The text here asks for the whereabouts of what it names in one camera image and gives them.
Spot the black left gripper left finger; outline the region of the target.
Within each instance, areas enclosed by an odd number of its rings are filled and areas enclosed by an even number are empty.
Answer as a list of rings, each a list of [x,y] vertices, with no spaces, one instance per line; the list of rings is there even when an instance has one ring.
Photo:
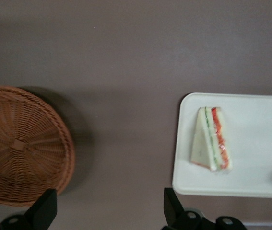
[[[57,215],[57,191],[46,190],[25,212],[19,230],[48,230]]]

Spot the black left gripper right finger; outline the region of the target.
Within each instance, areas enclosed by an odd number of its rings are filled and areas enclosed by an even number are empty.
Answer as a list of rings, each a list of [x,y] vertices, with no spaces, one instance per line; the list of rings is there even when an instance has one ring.
[[[164,188],[164,230],[193,230],[194,213],[186,211],[172,188]]]

